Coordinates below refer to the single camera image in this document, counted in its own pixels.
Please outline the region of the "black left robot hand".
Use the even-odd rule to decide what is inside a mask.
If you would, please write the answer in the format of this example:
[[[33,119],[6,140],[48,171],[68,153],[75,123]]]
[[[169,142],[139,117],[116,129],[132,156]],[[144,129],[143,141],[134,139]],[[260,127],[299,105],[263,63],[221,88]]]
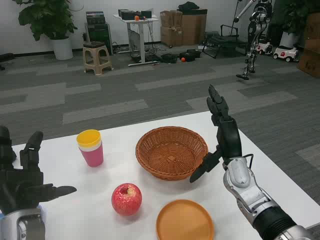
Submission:
[[[14,168],[17,158],[12,148],[9,129],[0,127],[0,211],[3,215],[37,208],[39,203],[49,202],[77,191],[73,186],[55,187],[44,183],[39,168],[39,150],[43,132],[36,131],[19,152],[22,169]]]

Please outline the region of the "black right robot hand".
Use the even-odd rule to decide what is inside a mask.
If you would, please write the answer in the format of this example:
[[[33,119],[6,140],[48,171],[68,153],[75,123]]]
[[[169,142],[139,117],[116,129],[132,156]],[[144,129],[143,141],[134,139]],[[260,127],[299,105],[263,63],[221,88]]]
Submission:
[[[236,120],[229,115],[229,107],[213,85],[208,88],[209,97],[206,103],[211,112],[211,121],[217,129],[216,151],[207,153],[202,159],[202,163],[194,170],[189,178],[189,182],[197,181],[204,173],[210,172],[216,165],[219,164],[220,159],[223,159],[227,166],[232,158],[241,157],[242,144],[239,134],[239,129]]]

